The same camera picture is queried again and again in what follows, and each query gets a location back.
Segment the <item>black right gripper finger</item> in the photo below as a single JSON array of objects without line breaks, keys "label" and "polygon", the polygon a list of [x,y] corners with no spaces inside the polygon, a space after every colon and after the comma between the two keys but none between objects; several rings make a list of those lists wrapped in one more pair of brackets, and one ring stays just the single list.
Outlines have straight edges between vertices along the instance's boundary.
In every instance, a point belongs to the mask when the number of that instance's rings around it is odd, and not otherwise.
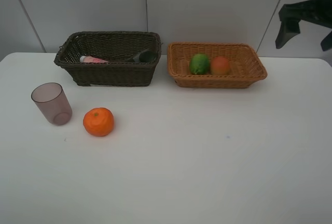
[{"label": "black right gripper finger", "polygon": [[279,33],[275,40],[275,47],[281,49],[289,40],[300,34],[299,20],[285,19],[281,21]]},{"label": "black right gripper finger", "polygon": [[332,48],[332,32],[321,41],[321,48],[323,51],[328,51]]}]

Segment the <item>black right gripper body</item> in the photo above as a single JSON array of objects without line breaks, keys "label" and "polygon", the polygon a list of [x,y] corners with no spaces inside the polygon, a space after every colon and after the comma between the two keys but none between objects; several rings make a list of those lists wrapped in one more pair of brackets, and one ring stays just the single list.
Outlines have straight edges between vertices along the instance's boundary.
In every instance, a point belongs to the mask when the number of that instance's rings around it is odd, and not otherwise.
[{"label": "black right gripper body", "polygon": [[287,21],[298,24],[303,20],[331,28],[331,0],[307,0],[284,4],[279,11],[281,26]]}]

